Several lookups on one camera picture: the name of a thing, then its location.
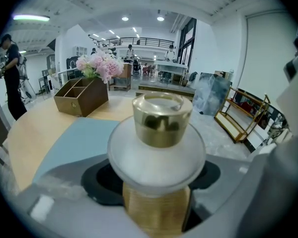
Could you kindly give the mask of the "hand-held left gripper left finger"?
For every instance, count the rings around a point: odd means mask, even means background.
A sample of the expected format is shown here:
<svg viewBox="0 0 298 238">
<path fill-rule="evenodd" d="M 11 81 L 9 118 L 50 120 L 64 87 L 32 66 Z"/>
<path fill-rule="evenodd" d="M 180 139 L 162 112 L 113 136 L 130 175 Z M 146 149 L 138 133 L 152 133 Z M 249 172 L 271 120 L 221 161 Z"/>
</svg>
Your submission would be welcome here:
<svg viewBox="0 0 298 238">
<path fill-rule="evenodd" d="M 55 167 L 16 199 L 22 220 L 41 238 L 146 238 L 127 215 L 122 181 L 106 157 Z"/>
</svg>

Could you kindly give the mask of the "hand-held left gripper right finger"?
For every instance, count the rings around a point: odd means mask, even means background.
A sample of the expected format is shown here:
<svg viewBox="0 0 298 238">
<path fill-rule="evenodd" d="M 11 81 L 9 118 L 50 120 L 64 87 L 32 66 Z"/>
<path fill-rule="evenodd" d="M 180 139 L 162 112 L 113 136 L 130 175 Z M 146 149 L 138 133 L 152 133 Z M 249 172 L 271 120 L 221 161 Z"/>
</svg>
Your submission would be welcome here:
<svg viewBox="0 0 298 238">
<path fill-rule="evenodd" d="M 249 166 L 246 160 L 207 155 L 202 171 L 189 184 L 191 194 L 184 233 L 207 220 L 227 201 Z"/>
</svg>

